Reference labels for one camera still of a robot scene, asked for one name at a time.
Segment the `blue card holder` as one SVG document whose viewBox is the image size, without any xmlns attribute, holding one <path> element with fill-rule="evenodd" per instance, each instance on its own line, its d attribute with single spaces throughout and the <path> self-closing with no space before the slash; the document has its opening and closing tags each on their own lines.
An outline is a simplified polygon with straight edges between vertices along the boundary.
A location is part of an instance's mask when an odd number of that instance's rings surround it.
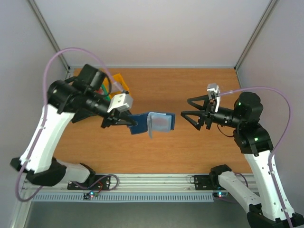
<svg viewBox="0 0 304 228">
<path fill-rule="evenodd" d="M 168 133 L 175 128 L 174 113 L 146 112 L 132 114 L 130 117 L 135 121 L 135 125 L 128 125 L 132 135 L 148 133 L 152 138 L 153 132 Z"/>
</svg>

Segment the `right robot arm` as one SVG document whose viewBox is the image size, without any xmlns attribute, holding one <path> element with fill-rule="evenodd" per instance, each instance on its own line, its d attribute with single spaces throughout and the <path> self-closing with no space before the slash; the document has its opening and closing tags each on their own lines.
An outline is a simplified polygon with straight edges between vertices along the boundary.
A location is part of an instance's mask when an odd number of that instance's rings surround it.
<svg viewBox="0 0 304 228">
<path fill-rule="evenodd" d="M 197 130 L 212 124 L 234 129 L 233 138 L 254 175 L 258 194 L 238 180 L 227 165 L 210 170 L 210 184 L 224 188 L 242 206 L 252 228 L 295 228 L 303 225 L 303 215 L 294 211 L 278 177 L 274 147 L 269 133 L 259 123 L 263 105 L 252 92 L 239 95 L 233 109 L 219 106 L 214 92 L 189 98 L 188 104 L 196 111 L 183 111 L 181 116 Z"/>
</svg>

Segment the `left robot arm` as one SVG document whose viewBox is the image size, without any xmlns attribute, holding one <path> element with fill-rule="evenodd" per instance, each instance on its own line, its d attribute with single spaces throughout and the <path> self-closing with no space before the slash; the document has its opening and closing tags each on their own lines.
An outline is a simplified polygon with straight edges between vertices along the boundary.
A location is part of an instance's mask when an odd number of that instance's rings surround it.
<svg viewBox="0 0 304 228">
<path fill-rule="evenodd" d="M 61 181 L 74 181 L 83 189 L 95 185 L 96 174 L 89 166 L 57 160 L 54 151 L 74 116 L 87 111 L 103 118 L 101 127 L 135 125 L 128 111 L 133 104 L 130 93 L 123 91 L 107 100 L 98 93 L 108 75 L 86 64 L 78 76 L 53 82 L 47 91 L 47 105 L 26 151 L 10 162 L 26 174 L 26 179 L 38 186 L 52 187 Z"/>
</svg>

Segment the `green plastic bin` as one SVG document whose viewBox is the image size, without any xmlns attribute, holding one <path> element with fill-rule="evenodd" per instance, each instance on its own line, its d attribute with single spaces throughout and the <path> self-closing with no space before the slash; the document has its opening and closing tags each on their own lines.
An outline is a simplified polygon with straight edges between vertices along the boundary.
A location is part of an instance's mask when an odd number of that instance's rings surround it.
<svg viewBox="0 0 304 228">
<path fill-rule="evenodd" d="M 110 94 L 112 92 L 112 82 L 103 82 L 98 90 L 98 94 L 104 97 L 106 100 L 111 100 Z"/>
</svg>

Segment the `yellow plastic bin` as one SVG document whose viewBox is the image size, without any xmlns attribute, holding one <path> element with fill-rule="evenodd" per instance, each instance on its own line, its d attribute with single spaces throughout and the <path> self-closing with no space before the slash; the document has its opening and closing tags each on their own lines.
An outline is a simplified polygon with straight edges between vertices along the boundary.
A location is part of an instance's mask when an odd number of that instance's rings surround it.
<svg viewBox="0 0 304 228">
<path fill-rule="evenodd" d="M 121 87 L 125 90 L 125 91 L 130 91 L 128 85 L 126 84 L 126 82 L 124 81 L 124 78 L 122 77 L 121 74 L 114 74 L 113 75 L 113 78 L 116 82 L 118 82 Z M 106 93 L 108 93 L 108 90 L 109 90 L 109 82 L 107 79 L 104 80 L 103 82 L 103 88 L 106 90 Z M 113 97 L 114 95 L 116 94 L 120 94 L 121 91 L 118 90 L 118 88 L 114 85 L 112 85 L 112 90 L 111 90 L 111 94 L 110 94 L 110 97 Z"/>
</svg>

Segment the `aluminium front rail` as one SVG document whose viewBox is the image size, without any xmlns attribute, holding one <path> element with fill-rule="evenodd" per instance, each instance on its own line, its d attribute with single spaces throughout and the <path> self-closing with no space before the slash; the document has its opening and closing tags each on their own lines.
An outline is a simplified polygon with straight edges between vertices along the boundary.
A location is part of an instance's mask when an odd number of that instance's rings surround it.
<svg viewBox="0 0 304 228">
<path fill-rule="evenodd" d="M 117 188 L 110 192 L 195 192 L 194 175 L 196 174 L 115 174 L 119 178 Z M 248 182 L 248 187 L 253 192 L 258 192 L 255 178 L 250 173 L 243 174 Z M 43 187 L 40 192 L 68 192 L 69 182 L 60 182 L 53 187 Z M 34 192 L 38 186 L 24 181 L 21 190 Z"/>
</svg>

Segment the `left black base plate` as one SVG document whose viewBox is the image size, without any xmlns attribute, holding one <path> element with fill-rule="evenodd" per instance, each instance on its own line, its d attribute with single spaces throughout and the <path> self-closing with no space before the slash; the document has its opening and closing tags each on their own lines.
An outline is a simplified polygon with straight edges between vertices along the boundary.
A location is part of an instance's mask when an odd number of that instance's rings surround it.
<svg viewBox="0 0 304 228">
<path fill-rule="evenodd" d="M 88 182 L 78 183 L 69 182 L 67 184 L 68 190 L 109 190 L 111 184 L 111 177 L 109 175 L 97 174 L 93 180 L 93 183 Z"/>
</svg>

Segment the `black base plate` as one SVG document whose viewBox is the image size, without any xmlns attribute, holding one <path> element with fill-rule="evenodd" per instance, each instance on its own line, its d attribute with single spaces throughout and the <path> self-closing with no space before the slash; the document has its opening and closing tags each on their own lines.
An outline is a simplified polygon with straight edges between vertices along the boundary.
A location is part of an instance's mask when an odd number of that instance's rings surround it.
<svg viewBox="0 0 304 228">
<path fill-rule="evenodd" d="M 111 177 L 109 175 L 97 174 L 93 180 L 93 183 L 88 182 L 78 183 L 69 182 L 67 184 L 68 190 L 109 190 L 111 184 Z"/>
<path fill-rule="evenodd" d="M 194 175 L 195 190 L 222 190 L 221 187 L 215 187 L 209 175 Z"/>
</svg>

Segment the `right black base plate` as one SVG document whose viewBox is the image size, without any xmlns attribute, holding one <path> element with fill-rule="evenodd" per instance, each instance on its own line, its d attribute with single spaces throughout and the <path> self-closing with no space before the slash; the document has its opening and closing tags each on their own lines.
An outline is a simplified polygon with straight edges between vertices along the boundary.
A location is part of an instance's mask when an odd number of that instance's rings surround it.
<svg viewBox="0 0 304 228">
<path fill-rule="evenodd" d="M 222 190 L 221 187 L 215 187 L 209 175 L 194 175 L 195 190 Z"/>
</svg>

